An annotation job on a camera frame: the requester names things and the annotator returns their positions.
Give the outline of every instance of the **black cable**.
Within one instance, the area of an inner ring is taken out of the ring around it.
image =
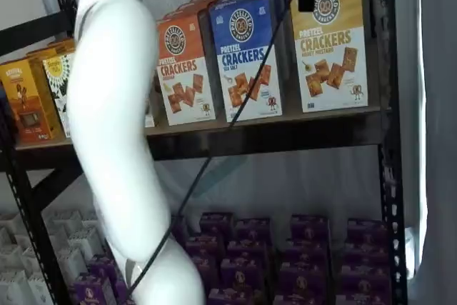
[[[253,85],[255,85],[257,83],[258,79],[260,78],[262,69],[265,66],[266,60],[268,58],[268,55],[270,54],[271,49],[273,48],[276,35],[278,34],[279,28],[281,27],[281,23],[283,22],[284,18],[287,15],[287,12],[291,8],[292,1],[293,0],[288,0],[288,4],[287,4],[286,8],[284,9],[284,11],[282,12],[281,16],[278,19],[278,23],[276,24],[276,27],[275,27],[275,29],[273,31],[273,35],[271,36],[270,43],[269,43],[268,48],[266,50],[265,57],[263,58],[262,62],[260,63],[260,67],[258,68],[256,77],[254,78]],[[238,120],[238,118],[241,115],[241,112],[244,110],[244,107],[248,103],[248,100],[249,100],[249,98],[250,98],[250,96],[252,94],[253,89],[254,89],[253,86],[251,87],[251,89],[249,89],[249,91],[248,91],[248,93],[246,95],[246,98],[243,100],[243,103],[241,104],[240,108],[236,112],[235,117],[233,117],[232,121],[228,125],[226,131],[230,131],[233,128],[233,126],[235,125],[236,121]],[[197,184],[200,182],[200,179],[201,179],[203,173],[205,172],[206,168],[208,167],[208,165],[209,165],[209,163],[211,162],[212,159],[213,159],[213,156],[211,156],[211,155],[206,158],[205,162],[203,163],[203,165],[201,166],[199,172],[197,173],[197,175],[196,175],[196,177],[194,179],[194,182],[192,182],[192,185],[189,187],[189,190],[187,191],[186,196],[184,197],[183,201],[181,202],[181,205],[180,205],[180,207],[178,209],[178,212],[176,213],[176,216],[175,216],[174,220],[171,222],[169,228],[165,231],[165,234],[162,237],[162,240],[160,240],[160,243],[157,246],[154,254],[152,254],[151,258],[149,259],[148,263],[144,267],[143,271],[140,273],[139,277],[135,280],[134,284],[131,285],[129,291],[127,292],[126,298],[124,299],[124,301],[121,302],[121,304],[125,304],[127,302],[127,300],[129,300],[130,296],[133,294],[133,292],[135,291],[136,287],[139,285],[141,280],[144,278],[144,276],[148,272],[149,268],[152,266],[154,261],[157,259],[157,256],[159,255],[160,251],[164,247],[167,239],[170,237],[170,234],[171,234],[174,226],[178,223],[179,217],[180,217],[180,215],[182,215],[184,207],[187,205],[187,201],[189,201],[189,199],[191,198],[192,193],[194,192],[195,188],[197,187]]]

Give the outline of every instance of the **cracker image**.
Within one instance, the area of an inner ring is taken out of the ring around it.
[[[328,69],[327,60],[323,59],[314,64],[316,68],[316,73],[321,77],[321,82],[328,80],[328,74],[330,70]]]
[[[230,95],[232,107],[238,107],[243,103],[243,99],[241,99],[241,95],[238,91],[238,87],[236,87],[236,86],[230,87],[228,89],[228,94]]]
[[[186,86],[184,103],[189,105],[190,107],[194,107],[194,100],[195,100],[195,89],[193,89],[189,86]]]
[[[358,52],[358,49],[356,49],[356,48],[346,47],[344,49],[343,69],[345,71],[355,71],[356,70],[357,52]]]
[[[271,76],[271,66],[266,64],[263,66],[261,74],[260,74],[260,82],[263,85],[269,85],[270,84],[270,76]]]
[[[181,105],[179,105],[179,97],[175,94],[172,94],[169,96],[169,102],[170,102],[170,107],[171,111],[175,114],[176,112],[180,112],[181,110]]]
[[[203,92],[203,75],[201,74],[194,74],[194,89],[195,92],[200,93]]]
[[[248,79],[246,79],[245,73],[235,76],[235,82],[238,93],[245,94],[248,91]]]
[[[183,85],[181,84],[181,82],[173,85],[173,91],[175,95],[177,95],[179,101],[183,101],[186,98],[186,95],[184,94]]]
[[[253,87],[251,96],[249,98],[251,98],[252,100],[257,101],[258,92],[260,91],[261,80],[260,79],[257,80],[255,85],[254,85],[254,80],[255,80],[255,78],[249,79],[249,89],[251,89],[251,87]]]
[[[321,76],[318,75],[317,73],[307,75],[306,83],[308,84],[309,95],[311,97],[318,96],[319,94],[323,93],[322,85],[321,85]]]
[[[336,89],[340,88],[341,80],[343,79],[344,68],[339,64],[333,64],[331,66],[330,74],[328,75],[327,84]]]

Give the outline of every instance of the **sea salt crackers box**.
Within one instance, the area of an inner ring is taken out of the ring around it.
[[[277,41],[254,83],[276,25],[274,0],[221,0],[211,7],[211,25],[227,121],[253,89],[238,120],[282,115]]]
[[[362,0],[291,5],[303,112],[368,106]]]
[[[169,124],[216,119],[220,86],[206,4],[166,16],[158,30],[157,74]]]

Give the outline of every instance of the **purple box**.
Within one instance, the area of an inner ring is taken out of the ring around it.
[[[194,235],[186,241],[186,251],[189,255],[212,255],[220,261],[225,255],[224,244],[219,235]]]
[[[368,294],[389,292],[391,279],[388,267],[343,265],[336,280],[338,290]]]
[[[176,216],[171,216],[171,221],[174,221]],[[189,237],[189,230],[187,229],[186,219],[183,216],[178,218],[173,230],[171,232],[181,246],[186,244],[186,240]]]
[[[105,255],[95,255],[88,263],[87,268],[93,275],[105,277],[107,276],[111,287],[114,292],[114,296],[117,298],[118,294],[114,284],[119,279],[121,272],[113,259]]]
[[[83,304],[117,304],[108,278],[81,274],[74,283],[74,290],[78,296],[78,301]]]
[[[325,296],[326,270],[317,264],[283,262],[279,269],[279,289],[299,295]]]
[[[235,235],[237,239],[264,241],[271,246],[270,218],[240,219],[235,222]]]
[[[384,246],[387,244],[387,225],[382,221],[349,219],[347,241]]]
[[[219,280],[219,269],[214,256],[194,255],[191,259],[199,270],[201,280],[205,286],[206,294],[208,294],[210,290],[220,286],[221,281]]]
[[[336,292],[335,305],[391,305],[392,295],[389,292],[371,292],[369,294],[352,291]]]
[[[233,214],[229,212],[205,212],[200,218],[200,230],[204,234],[220,234],[225,242],[233,239]]]
[[[212,289],[207,305],[253,305],[252,293],[249,290]]]
[[[273,305],[325,305],[322,296],[299,295],[292,293],[276,293]]]
[[[250,289],[256,304],[265,302],[265,274],[260,260],[242,257],[224,259],[221,263],[221,275],[225,287],[237,291]]]
[[[328,218],[294,214],[291,217],[291,234],[293,239],[328,243],[330,240]]]
[[[382,246],[345,243],[342,262],[352,265],[388,266],[388,252]]]

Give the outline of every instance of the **round logo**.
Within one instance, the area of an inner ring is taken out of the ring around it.
[[[179,26],[170,26],[165,32],[165,46],[173,55],[179,55],[186,48],[186,37]]]
[[[340,11],[340,0],[314,0],[314,19],[320,24],[330,24]]]
[[[254,22],[249,12],[238,9],[230,17],[230,32],[238,42],[246,42],[254,31]]]

